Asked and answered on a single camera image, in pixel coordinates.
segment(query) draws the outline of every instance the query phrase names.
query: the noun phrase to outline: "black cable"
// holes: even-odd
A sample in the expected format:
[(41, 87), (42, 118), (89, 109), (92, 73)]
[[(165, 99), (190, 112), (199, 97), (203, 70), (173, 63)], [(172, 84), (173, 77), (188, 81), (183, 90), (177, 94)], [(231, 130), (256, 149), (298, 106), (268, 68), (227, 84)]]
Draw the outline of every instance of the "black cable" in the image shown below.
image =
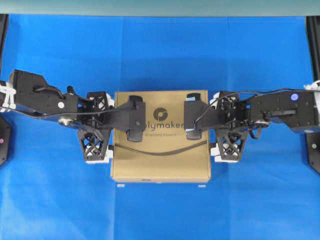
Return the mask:
[(227, 93), (226, 95), (218, 97), (216, 100), (214, 100), (212, 103), (208, 105), (208, 107), (201, 113), (201, 115), (194, 120), (194, 129), (196, 129), (196, 124), (199, 122), (204, 115), (209, 111), (209, 109), (213, 106), (213, 104), (223, 98), (235, 95), (235, 94), (274, 94), (278, 92), (283, 92), (283, 91), (290, 91), (290, 92), (312, 92), (312, 93), (319, 93), (320, 90), (304, 90), (304, 89), (294, 89), (294, 88), (279, 88), (275, 90), (270, 90), (270, 91), (258, 91), (258, 90), (248, 90), (248, 91), (234, 91), (231, 93)]
[(55, 92), (59, 95), (59, 98), (61, 98), (63, 100), (66, 99), (66, 97), (63, 95), (63, 93), (55, 86), (41, 86), (41, 87), (34, 89), (33, 91), (34, 92), (41, 92), (41, 91), (45, 91), (45, 90)]
[(259, 139), (260, 137), (261, 137), (261, 127), (259, 127), (258, 129), (257, 129), (257, 134), (255, 135), (254, 134), (254, 132), (253, 132), (253, 130), (252, 129), (250, 129), (249, 130), (249, 134), (250, 134), (250, 137), (252, 138), (252, 139)]
[(121, 111), (121, 110), (125, 110), (126, 108), (122, 108), (122, 109), (107, 109), (107, 110), (102, 110), (102, 111), (93, 111), (93, 112), (62, 112), (62, 113), (53, 113), (53, 114), (42, 114), (39, 116), (36, 115), (32, 115), (29, 112), (26, 111), (20, 111), (20, 110), (16, 110), (16, 109), (12, 109), (9, 107), (5, 107), (5, 106), (0, 106), (0, 109), (7, 109), (28, 117), (31, 117), (33, 119), (46, 119), (46, 118), (52, 118), (52, 117), (59, 117), (59, 116), (65, 116), (65, 115), (96, 115), (96, 114), (105, 114), (105, 113), (109, 113), (109, 112), (117, 112), (117, 111)]
[(207, 140), (198, 142), (196, 144), (193, 144), (193, 145), (190, 145), (190, 146), (187, 146), (187, 147), (179, 148), (179, 149), (172, 150), (172, 151), (165, 151), (165, 152), (141, 151), (141, 150), (137, 150), (137, 149), (134, 149), (134, 148), (131, 148), (131, 147), (128, 147), (128, 146), (124, 146), (124, 145), (118, 144), (118, 143), (116, 143), (115, 146), (119, 147), (119, 148), (122, 148), (122, 149), (126, 149), (126, 150), (131, 151), (131, 152), (140, 153), (140, 154), (146, 154), (146, 155), (152, 155), (152, 156), (170, 156), (170, 155), (183, 153), (185, 151), (197, 148), (197, 147), (202, 146), (204, 144), (207, 144)]

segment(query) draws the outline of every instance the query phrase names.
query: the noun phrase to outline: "blue tablecloth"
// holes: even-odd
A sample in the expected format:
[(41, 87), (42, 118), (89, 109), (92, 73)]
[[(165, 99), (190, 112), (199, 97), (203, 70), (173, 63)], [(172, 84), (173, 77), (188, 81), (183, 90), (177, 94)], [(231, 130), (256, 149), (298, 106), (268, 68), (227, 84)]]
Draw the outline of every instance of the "blue tablecloth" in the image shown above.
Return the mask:
[[(140, 18), (11, 15), (1, 80), (44, 75), (82, 96), (106, 90), (269, 90), (313, 81), (303, 17)], [(4, 114), (0, 239), (319, 240), (320, 176), (304, 136), (273, 124), (241, 162), (197, 184), (126, 184), (83, 161), (76, 132)]]

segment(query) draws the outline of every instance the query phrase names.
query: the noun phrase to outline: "black frame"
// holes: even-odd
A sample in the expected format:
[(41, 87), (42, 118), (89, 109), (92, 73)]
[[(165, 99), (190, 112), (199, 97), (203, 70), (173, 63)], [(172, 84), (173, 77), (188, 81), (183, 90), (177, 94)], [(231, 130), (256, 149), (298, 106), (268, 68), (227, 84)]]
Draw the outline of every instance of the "black frame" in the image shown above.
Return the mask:
[[(307, 16), (306, 30), (313, 79), (317, 81), (320, 80), (320, 16)], [(307, 133), (305, 138), (309, 165), (320, 174), (320, 133)]]
[[(0, 73), (2, 66), (2, 53), (5, 46), (5, 39), (8, 31), (8, 14), (0, 14)], [(0, 166), (8, 159), (8, 150), (11, 138), (11, 126), (0, 115)]]

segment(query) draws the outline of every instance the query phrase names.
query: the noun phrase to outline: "brown cardboard box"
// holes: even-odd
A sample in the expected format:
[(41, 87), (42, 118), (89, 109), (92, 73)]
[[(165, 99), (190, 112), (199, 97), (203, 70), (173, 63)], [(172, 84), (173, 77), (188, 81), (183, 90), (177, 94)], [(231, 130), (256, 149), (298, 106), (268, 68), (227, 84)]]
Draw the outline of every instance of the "brown cardboard box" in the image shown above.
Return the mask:
[[(208, 102), (208, 91), (117, 92), (115, 104), (124, 104), (130, 95), (138, 95), (146, 104), (146, 129), (142, 142), (127, 141), (125, 132), (114, 130), (114, 158), (111, 177), (116, 182), (206, 183), (211, 177), (208, 131), (200, 140), (187, 140), (184, 130), (184, 101), (189, 93), (201, 93)], [(163, 153), (203, 143), (172, 155)]]

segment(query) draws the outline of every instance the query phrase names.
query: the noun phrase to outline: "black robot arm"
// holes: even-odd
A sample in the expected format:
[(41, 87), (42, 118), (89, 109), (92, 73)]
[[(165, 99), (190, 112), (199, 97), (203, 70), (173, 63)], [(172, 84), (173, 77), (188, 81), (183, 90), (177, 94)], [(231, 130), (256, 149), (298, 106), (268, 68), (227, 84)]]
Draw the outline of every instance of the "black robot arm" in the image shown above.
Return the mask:
[[(184, 128), (189, 140), (198, 140), (202, 132), (215, 130), (216, 142), (210, 153), (215, 162), (236, 163), (248, 135), (258, 139), (270, 123), (284, 123), (297, 134), (320, 132), (318, 85), (309, 90), (282, 88), (275, 91), (221, 91), (210, 104), (199, 93), (187, 95), (184, 102)], [(238, 93), (268, 93), (240, 99)]]
[(104, 91), (80, 97), (68, 86), (67, 93), (62, 93), (43, 76), (20, 70), (11, 74), (9, 82), (0, 84), (2, 112), (12, 110), (76, 129), (87, 163), (103, 163), (112, 157), (108, 142), (113, 128), (126, 132), (128, 141), (142, 141), (146, 104), (140, 96), (132, 95), (114, 108), (114, 101)]

